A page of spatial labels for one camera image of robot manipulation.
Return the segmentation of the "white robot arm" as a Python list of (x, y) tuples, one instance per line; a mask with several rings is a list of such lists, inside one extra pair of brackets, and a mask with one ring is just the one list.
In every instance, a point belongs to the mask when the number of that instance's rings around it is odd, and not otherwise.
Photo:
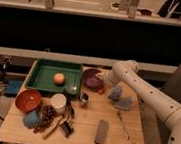
[(181, 103), (142, 79), (138, 71), (139, 66), (135, 60), (119, 60), (113, 63), (111, 70), (103, 71), (98, 77), (106, 86), (113, 87), (120, 82), (129, 85), (171, 130), (168, 144), (181, 144)]

